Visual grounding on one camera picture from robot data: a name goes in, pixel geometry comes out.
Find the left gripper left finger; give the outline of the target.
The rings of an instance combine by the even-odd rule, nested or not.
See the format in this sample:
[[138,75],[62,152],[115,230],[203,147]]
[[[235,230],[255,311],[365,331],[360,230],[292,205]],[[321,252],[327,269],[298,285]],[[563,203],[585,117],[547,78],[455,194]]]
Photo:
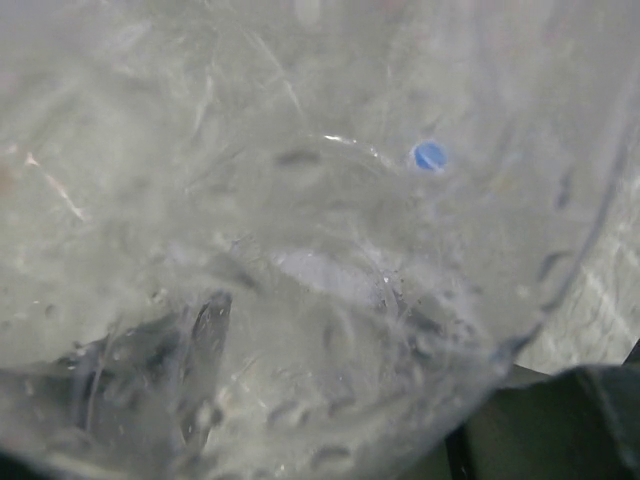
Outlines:
[[16,455],[2,451],[0,454],[1,480],[53,480],[45,471],[29,464]]

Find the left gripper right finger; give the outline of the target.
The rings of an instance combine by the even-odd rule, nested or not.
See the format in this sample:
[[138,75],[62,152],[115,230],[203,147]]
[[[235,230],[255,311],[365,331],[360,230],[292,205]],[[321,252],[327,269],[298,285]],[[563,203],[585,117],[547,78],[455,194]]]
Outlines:
[[455,479],[636,479],[639,366],[495,391],[445,441]]

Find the blue white bottle cap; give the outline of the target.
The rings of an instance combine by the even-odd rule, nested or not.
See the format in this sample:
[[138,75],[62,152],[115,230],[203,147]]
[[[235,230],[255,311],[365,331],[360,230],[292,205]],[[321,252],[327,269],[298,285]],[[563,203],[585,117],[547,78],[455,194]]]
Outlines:
[[417,143],[411,150],[410,158],[415,167],[430,172],[443,171],[448,163],[444,147],[432,140]]

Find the clear plastic bottle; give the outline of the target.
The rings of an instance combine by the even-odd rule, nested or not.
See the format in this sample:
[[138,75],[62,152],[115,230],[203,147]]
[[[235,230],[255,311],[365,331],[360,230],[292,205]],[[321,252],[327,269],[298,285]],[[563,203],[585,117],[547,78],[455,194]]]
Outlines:
[[563,303],[638,102],[635,1],[3,2],[2,451],[400,472]]

